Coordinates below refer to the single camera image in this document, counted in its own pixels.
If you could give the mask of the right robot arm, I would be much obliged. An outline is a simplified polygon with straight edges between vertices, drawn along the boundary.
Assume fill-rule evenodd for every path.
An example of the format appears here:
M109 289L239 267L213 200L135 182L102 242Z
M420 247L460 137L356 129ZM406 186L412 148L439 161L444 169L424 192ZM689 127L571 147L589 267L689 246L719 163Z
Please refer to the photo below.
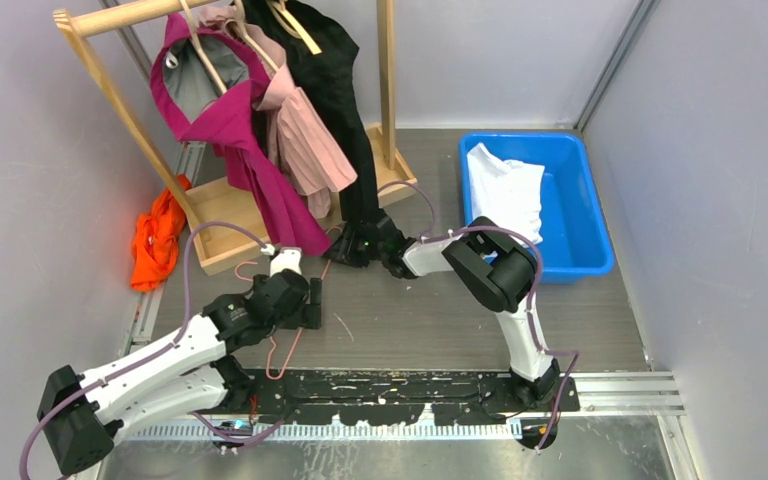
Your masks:
M376 224L345 224L324 257L356 268L378 261L399 279L456 274L499 322L518 403L537 411L553 399L561 371L539 322L536 287L542 262L527 238L484 216L439 237L408 237L383 214Z

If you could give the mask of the white skirt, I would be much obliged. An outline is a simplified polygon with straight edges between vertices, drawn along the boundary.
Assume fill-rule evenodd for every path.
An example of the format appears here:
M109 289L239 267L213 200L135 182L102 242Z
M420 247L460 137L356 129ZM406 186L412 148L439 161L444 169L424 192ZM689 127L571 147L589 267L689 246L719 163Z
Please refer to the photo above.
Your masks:
M484 216L497 226L542 242L541 186L545 167L517 159L502 160L484 143L466 154L469 206L475 217Z

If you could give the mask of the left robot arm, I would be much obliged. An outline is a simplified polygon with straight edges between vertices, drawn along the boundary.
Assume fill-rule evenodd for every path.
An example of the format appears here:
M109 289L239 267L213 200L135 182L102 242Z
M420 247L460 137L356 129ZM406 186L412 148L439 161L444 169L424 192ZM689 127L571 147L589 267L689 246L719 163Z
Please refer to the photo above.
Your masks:
M216 297L186 326L133 354L82 373L70 365L52 372L37 418L60 473L88 469L168 418L245 409L253 380L234 352L280 328L319 328L321 297L319 278L289 269L258 275L249 291Z

